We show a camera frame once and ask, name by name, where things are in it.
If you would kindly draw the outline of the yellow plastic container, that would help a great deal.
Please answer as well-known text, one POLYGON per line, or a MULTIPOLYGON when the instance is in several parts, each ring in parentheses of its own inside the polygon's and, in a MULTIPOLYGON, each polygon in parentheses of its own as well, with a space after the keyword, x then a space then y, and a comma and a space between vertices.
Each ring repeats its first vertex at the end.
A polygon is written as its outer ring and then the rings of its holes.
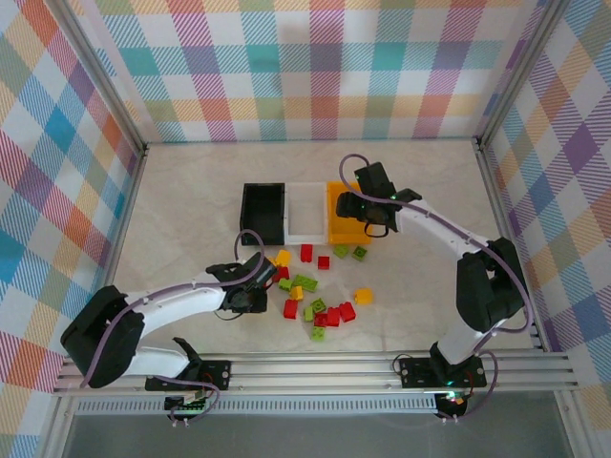
POLYGON ((341 181, 327 183, 327 242, 332 245, 370 244, 372 238, 365 234, 365 224, 356 219, 340 218, 336 215, 338 198, 348 188, 341 181))

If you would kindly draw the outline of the white plastic container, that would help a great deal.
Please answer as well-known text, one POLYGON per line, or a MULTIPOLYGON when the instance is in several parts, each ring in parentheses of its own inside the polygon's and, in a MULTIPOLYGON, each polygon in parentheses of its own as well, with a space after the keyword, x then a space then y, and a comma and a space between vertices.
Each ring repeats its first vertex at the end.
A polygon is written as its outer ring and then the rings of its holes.
POLYGON ((284 188, 284 244, 327 244, 327 184, 288 182, 284 188))

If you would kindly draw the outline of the black plastic container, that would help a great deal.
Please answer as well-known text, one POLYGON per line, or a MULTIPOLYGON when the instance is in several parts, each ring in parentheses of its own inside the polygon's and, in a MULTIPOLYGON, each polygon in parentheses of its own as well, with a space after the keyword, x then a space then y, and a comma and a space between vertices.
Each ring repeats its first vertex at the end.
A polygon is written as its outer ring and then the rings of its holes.
POLYGON ((240 230, 257 233, 265 246, 284 245, 284 183, 245 183, 240 230))

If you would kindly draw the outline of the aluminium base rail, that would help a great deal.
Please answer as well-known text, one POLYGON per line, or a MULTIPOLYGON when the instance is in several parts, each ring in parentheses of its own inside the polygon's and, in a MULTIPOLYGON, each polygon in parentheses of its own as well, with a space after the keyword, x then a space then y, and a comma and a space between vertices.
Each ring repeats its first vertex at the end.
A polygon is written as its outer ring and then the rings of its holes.
MULTIPOLYGON (((497 391, 565 391, 579 387, 564 353, 496 350, 497 362, 482 357, 475 373, 487 382, 497 377, 497 391)), ((393 352, 310 352, 210 354, 229 360, 227 392, 232 395, 385 394, 402 391, 409 371, 393 352)))

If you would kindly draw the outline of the aluminium side rail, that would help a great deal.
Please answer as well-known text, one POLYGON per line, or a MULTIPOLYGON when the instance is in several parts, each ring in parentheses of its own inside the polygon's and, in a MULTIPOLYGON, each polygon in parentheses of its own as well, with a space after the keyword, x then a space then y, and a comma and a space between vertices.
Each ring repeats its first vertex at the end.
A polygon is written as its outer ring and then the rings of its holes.
POLYGON ((118 261, 137 198, 146 147, 134 152, 121 147, 113 158, 110 171, 101 174, 101 161, 90 162, 87 179, 99 185, 99 200, 92 219, 92 228, 85 243, 85 253, 96 262, 95 275, 88 293, 74 310, 74 320, 80 322, 93 314, 89 305, 104 287, 115 282, 118 261))
MULTIPOLYGON (((507 212, 505 211, 504 204, 502 201, 502 196, 500 193, 500 188, 497 185, 493 173, 493 168, 491 162, 486 153, 485 147, 482 145, 481 140, 478 137, 474 137, 472 139, 472 144, 474 148, 474 154, 476 158, 476 162, 478 164, 480 173, 482 175, 482 179, 484 182, 484 186, 486 188, 486 192, 488 195, 488 199, 491 203, 493 214, 495 217, 495 223, 498 228, 499 234, 509 239, 515 246, 516 252, 519 253, 518 244, 516 241, 516 237, 513 234, 510 220, 508 218, 507 212)), ((523 278, 525 280, 525 289, 529 296, 530 304, 527 307, 527 310, 524 312, 525 317, 530 319, 530 327, 528 330, 528 334, 531 338, 532 345, 535 349, 540 351, 547 352, 549 351, 549 344, 546 338, 544 330, 540 326, 539 322, 539 314, 535 308, 534 296, 530 288, 530 283, 528 281, 528 276, 525 272, 525 267, 523 266, 523 262, 520 257, 518 258, 518 263, 522 268, 523 278)))

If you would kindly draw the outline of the aluminium corner post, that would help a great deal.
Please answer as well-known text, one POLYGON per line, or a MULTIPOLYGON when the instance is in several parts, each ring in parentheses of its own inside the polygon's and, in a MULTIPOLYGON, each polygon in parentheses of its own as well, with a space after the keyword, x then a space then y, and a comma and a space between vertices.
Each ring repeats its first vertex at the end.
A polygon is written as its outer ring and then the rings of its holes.
POLYGON ((478 151, 491 144, 571 0, 537 0, 491 94, 473 137, 478 151))
POLYGON ((119 97, 110 76, 105 71, 86 33, 82 30, 68 0, 44 0, 44 3, 57 21, 60 29, 67 36, 81 65, 100 92, 101 97, 104 99, 109 107, 109 111, 116 119, 122 133, 127 136, 130 144, 138 152, 145 153, 147 151, 147 143, 144 141, 136 124, 119 97))

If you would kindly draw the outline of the aluminium frame leg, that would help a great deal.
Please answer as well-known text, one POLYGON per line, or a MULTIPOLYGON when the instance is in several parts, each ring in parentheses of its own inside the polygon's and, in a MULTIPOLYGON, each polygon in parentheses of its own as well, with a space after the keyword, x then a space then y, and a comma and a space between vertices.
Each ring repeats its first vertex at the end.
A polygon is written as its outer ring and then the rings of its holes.
POLYGON ((35 458, 62 458, 77 404, 73 395, 52 397, 35 458))
POLYGON ((574 458, 590 458, 577 405, 571 391, 554 392, 562 425, 574 458))

